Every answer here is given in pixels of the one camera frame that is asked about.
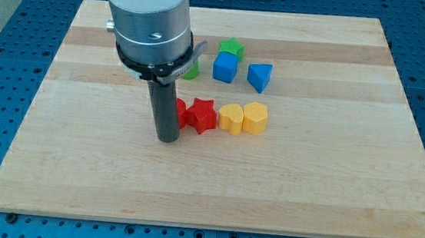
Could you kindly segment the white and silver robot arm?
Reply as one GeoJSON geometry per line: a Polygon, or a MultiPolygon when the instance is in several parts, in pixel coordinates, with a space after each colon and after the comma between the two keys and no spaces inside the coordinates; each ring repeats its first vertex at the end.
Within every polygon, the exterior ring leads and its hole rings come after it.
{"type": "Polygon", "coordinates": [[[167,64],[191,47],[189,0],[109,0],[115,39],[140,64],[167,64]]]}

